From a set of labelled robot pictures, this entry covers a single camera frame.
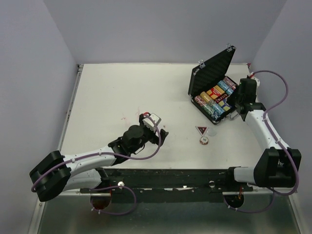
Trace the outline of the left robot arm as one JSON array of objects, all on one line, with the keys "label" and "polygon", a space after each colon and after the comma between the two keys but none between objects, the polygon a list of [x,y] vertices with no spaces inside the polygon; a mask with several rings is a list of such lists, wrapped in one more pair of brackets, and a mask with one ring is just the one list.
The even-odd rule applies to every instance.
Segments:
[{"label": "left robot arm", "polygon": [[138,125],[132,125],[116,140],[99,149],[81,154],[63,155],[59,150],[50,152],[29,173],[33,183],[31,191],[41,202],[57,197],[63,191],[92,187],[102,193],[108,187],[108,180],[98,170],[110,167],[136,156],[146,143],[155,144],[158,152],[168,132],[158,125],[161,118],[154,113],[139,115]]}]

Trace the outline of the light blue chip stack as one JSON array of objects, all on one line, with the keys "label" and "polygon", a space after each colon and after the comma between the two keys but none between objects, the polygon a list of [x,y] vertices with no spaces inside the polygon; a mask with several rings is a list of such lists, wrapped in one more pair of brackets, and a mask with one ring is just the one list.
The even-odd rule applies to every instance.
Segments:
[{"label": "light blue chip stack", "polygon": [[215,102],[213,102],[212,104],[211,104],[211,107],[214,109],[214,111],[220,116],[220,115],[222,115],[224,112],[225,112],[225,110],[221,107],[221,106],[219,106],[217,103],[215,103]]},{"label": "light blue chip stack", "polygon": [[224,81],[219,81],[218,83],[217,83],[217,85],[224,91],[224,92],[226,92],[227,90],[229,90],[230,89],[230,87],[224,82]]},{"label": "light blue chip stack", "polygon": [[226,90],[226,94],[229,95],[229,96],[230,96],[233,92],[234,92],[234,91],[233,91],[232,88],[229,88],[229,89]]}]

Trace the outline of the red white chip stack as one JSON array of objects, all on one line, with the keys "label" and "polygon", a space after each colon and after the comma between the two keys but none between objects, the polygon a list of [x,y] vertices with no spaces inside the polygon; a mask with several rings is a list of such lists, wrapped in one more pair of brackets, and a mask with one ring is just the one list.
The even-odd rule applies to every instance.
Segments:
[{"label": "red white chip stack", "polygon": [[207,145],[209,143],[209,139],[206,136],[202,136],[199,140],[200,144]]}]

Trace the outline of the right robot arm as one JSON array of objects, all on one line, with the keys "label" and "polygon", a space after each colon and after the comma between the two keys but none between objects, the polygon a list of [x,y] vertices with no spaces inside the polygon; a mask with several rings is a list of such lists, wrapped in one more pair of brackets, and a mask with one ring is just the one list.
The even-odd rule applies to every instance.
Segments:
[{"label": "right robot arm", "polygon": [[266,108],[256,102],[256,90],[254,79],[242,78],[228,98],[228,103],[236,107],[263,153],[255,166],[230,167],[231,175],[225,177],[224,185],[230,191],[237,190],[242,183],[266,188],[293,188],[298,184],[301,153],[280,138],[265,115]]}]

